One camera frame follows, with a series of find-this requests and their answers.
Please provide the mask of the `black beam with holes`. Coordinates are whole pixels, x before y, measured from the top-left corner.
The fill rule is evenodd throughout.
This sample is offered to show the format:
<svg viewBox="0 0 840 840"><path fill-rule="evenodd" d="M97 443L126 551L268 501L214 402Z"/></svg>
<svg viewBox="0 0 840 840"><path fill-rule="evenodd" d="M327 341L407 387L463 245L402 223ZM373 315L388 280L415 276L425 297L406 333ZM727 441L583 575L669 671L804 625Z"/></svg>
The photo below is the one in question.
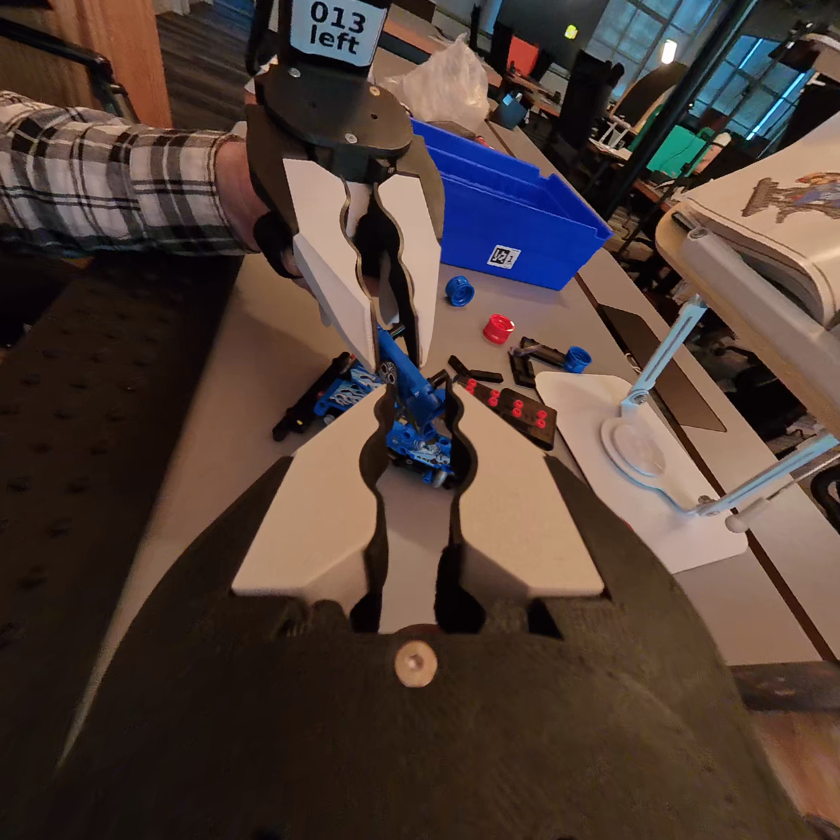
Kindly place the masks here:
<svg viewBox="0 0 840 840"><path fill-rule="evenodd" d="M520 358L536 360L553 368L565 370L566 353L528 337L521 338L514 354Z"/></svg>

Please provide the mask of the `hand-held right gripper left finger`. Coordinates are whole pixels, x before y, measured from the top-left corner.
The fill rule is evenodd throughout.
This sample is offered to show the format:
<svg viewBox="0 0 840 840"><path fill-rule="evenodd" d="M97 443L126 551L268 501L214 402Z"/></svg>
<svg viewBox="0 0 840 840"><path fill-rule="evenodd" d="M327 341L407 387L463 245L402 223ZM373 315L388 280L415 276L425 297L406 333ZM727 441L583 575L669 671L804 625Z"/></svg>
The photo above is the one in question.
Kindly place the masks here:
<svg viewBox="0 0 840 840"><path fill-rule="evenodd" d="M394 390L378 385L299 447L232 583L239 596L336 602L353 629L377 633L388 572L377 483L392 463Z"/></svg>

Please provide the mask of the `black block with red pins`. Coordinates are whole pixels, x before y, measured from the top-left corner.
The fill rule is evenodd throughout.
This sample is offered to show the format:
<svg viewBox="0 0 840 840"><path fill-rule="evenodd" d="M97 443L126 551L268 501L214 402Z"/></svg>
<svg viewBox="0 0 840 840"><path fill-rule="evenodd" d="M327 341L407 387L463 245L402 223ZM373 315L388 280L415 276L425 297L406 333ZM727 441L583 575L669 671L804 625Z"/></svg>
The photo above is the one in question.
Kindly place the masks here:
<svg viewBox="0 0 840 840"><path fill-rule="evenodd" d="M469 394L530 442L545 452L553 451L558 430L558 414L555 409L510 388L486 384L473 377L458 375L455 383L462 385Z"/></svg>

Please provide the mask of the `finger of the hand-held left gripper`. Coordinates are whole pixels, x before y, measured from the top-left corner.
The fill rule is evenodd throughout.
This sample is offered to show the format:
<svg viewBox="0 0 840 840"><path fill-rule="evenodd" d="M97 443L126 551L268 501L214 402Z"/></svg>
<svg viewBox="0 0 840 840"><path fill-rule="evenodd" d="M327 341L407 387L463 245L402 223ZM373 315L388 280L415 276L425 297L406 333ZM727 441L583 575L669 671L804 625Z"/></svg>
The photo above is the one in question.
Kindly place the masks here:
<svg viewBox="0 0 840 840"><path fill-rule="evenodd" d="M392 176L376 187L375 201L385 218L388 285L406 351L423 368L434 334L441 247L418 178Z"/></svg>
<svg viewBox="0 0 840 840"><path fill-rule="evenodd" d="M373 373L378 364L375 310L362 279L361 255L346 232L346 182L315 161L285 159L283 165L297 220L292 238L297 266L325 319Z"/></svg>

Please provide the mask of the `person's left forearm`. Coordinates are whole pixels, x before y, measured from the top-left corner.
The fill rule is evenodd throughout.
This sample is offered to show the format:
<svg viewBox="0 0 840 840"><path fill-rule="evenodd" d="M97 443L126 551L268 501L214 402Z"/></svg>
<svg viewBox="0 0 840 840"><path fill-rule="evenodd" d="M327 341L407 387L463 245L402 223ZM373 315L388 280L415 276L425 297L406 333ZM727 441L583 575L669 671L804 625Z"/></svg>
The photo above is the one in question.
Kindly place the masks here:
<svg viewBox="0 0 840 840"><path fill-rule="evenodd" d="M241 143L231 133L152 128L3 90L2 247L67 258L254 253L217 184L219 153Z"/></svg>

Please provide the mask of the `white book stand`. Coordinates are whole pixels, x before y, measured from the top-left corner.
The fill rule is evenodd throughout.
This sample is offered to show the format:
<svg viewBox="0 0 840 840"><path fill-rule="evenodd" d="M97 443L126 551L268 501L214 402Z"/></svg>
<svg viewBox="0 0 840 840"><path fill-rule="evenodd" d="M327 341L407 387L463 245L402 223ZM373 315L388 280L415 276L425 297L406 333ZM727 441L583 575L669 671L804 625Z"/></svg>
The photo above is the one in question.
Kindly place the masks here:
<svg viewBox="0 0 840 840"><path fill-rule="evenodd" d="M538 394L595 494L643 540L671 573L727 560L748 548L748 518L792 471L838 444L838 327L825 329L797 301L754 270L728 242L680 203L657 232L657 246L696 294L631 384L606 374L542 372ZM649 397L657 379L708 308L823 422L827 430L719 499Z"/></svg>

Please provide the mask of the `instruction booklet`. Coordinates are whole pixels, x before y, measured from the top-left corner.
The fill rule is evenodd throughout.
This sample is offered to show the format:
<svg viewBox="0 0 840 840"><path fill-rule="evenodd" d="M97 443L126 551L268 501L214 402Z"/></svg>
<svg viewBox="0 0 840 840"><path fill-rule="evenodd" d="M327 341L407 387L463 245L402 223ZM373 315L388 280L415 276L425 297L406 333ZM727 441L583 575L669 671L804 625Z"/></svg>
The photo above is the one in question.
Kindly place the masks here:
<svg viewBox="0 0 840 840"><path fill-rule="evenodd" d="M838 115L681 202L825 329L838 327Z"/></svg>

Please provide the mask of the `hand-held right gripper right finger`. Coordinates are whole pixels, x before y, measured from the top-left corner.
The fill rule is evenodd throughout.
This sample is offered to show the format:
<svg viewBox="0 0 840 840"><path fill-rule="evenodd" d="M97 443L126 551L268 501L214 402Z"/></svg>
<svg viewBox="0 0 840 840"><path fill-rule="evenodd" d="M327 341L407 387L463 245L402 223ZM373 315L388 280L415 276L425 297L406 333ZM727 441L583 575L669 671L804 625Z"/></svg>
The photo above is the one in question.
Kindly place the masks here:
<svg viewBox="0 0 840 840"><path fill-rule="evenodd" d="M466 387L449 387L445 423L460 474L434 614L447 634L477 634L497 606L597 598L604 581L547 456Z"/></svg>

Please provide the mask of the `black support pole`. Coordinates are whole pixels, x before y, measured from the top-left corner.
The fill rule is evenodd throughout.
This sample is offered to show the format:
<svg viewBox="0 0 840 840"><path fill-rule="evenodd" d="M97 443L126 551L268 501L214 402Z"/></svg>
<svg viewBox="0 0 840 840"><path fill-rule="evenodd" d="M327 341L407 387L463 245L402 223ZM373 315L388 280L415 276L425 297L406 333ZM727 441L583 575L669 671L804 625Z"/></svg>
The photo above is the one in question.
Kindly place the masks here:
<svg viewBox="0 0 840 840"><path fill-rule="evenodd" d="M656 150L684 116L698 91L704 87L708 78L737 40L740 30L758 3L758 1L731 1L729 3L688 67L686 74L665 100L656 119L644 132L631 157L614 175L611 182L605 185L602 193L597 197L598 200L593 203L595 210L604 221L609 221L630 192L637 177L647 167Z"/></svg>

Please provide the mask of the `clear plastic bag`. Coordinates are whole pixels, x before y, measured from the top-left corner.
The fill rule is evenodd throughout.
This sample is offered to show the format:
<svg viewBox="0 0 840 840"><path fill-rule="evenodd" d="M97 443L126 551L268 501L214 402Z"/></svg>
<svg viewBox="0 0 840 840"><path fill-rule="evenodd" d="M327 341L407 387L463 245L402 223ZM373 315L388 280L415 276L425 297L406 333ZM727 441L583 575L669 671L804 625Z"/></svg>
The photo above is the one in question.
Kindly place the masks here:
<svg viewBox="0 0 840 840"><path fill-rule="evenodd" d="M388 90L420 122L453 127L478 135L489 117L489 80L466 34L399 76L376 73Z"/></svg>

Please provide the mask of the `blue storage bin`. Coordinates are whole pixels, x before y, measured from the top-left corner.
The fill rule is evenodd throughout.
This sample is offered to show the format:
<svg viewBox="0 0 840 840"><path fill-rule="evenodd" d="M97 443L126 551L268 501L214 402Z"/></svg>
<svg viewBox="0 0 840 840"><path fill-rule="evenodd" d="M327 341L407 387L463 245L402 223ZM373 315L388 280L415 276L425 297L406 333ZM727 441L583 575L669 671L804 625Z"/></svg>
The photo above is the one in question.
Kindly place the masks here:
<svg viewBox="0 0 840 840"><path fill-rule="evenodd" d="M441 262L561 291L613 236L558 175L412 119L445 191Z"/></svg>

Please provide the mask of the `dark toy set box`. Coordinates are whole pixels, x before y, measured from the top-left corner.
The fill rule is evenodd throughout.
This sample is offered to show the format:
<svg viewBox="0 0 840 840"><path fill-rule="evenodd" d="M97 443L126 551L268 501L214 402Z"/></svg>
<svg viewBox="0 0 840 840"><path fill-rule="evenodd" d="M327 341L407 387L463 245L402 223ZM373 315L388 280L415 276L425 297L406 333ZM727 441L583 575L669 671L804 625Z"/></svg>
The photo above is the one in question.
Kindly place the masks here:
<svg viewBox="0 0 840 840"><path fill-rule="evenodd" d="M820 838L839 838L839 666L730 667L777 777Z"/></svg>

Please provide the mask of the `grey desk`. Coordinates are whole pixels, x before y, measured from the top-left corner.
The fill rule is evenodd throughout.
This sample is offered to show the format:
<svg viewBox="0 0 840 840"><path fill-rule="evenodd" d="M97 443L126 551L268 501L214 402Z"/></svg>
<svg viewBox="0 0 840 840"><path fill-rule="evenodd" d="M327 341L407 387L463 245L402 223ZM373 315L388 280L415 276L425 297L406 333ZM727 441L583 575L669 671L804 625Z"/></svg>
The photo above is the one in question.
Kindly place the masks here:
<svg viewBox="0 0 840 840"><path fill-rule="evenodd" d="M511 316L517 332L582 344L597 373L628 380L633 371L596 303L636 312L651 330L665 324L605 251L577 279L553 292L467 271L478 281L477 315L458 316L440 302L430 361L451 354L491 367L503 351L480 337L492 312ZM340 351L340 338L321 325L309 295L278 278L265 259L250 256L239 271L213 350L196 388L182 435L115 606L59 762L69 756L123 636L164 574L194 539L300 438L273 443L282 410ZM401 469L381 483L390 569L381 630L433 621L434 578L448 536L451 495L422 490ZM698 607L730 665L838 660L838 536L802 490L787 490L756 522L745 553L676 576Z"/></svg>

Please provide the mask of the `person's left hand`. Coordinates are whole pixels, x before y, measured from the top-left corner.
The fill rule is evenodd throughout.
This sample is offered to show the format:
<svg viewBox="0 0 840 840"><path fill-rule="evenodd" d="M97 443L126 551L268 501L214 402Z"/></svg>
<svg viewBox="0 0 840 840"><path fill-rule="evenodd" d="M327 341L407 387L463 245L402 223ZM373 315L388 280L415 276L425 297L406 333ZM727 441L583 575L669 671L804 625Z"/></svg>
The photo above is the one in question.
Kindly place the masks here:
<svg viewBox="0 0 840 840"><path fill-rule="evenodd" d="M251 183L245 142L235 136L226 140L216 153L215 166L217 195L227 224L249 252L260 252L255 227L269 208Z"/></svg>

